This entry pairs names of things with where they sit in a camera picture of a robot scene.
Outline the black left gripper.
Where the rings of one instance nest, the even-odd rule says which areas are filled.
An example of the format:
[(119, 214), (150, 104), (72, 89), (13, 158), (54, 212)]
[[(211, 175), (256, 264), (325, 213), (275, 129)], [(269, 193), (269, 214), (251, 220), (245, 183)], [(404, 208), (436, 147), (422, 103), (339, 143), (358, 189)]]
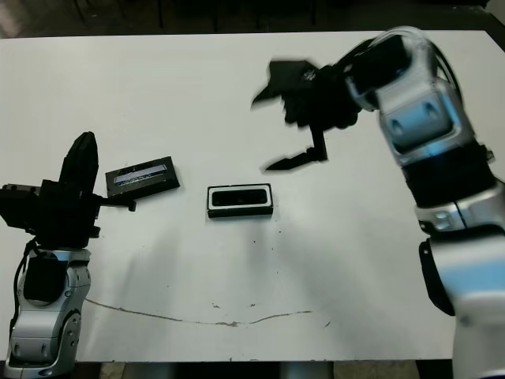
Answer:
[(36, 241), (42, 248), (83, 249), (91, 238), (99, 236), (95, 220), (101, 207), (136, 210), (135, 201), (116, 201), (93, 193), (98, 169), (95, 134), (84, 132), (65, 156), (59, 182), (42, 182), (35, 223)]

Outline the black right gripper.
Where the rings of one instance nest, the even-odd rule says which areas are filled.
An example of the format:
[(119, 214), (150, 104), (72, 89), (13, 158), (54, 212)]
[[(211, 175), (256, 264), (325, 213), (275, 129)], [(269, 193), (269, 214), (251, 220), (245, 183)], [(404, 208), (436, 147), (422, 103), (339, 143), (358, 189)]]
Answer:
[[(251, 108), (276, 101), (282, 93), (267, 84), (252, 99)], [(267, 163), (264, 171), (290, 171), (311, 162), (327, 160), (324, 133), (330, 129), (346, 129), (357, 122), (360, 107), (353, 101), (346, 86), (344, 69), (334, 64), (314, 72), (310, 88), (285, 94), (285, 121), (300, 128), (307, 127), (313, 146), (295, 156), (285, 156)]]

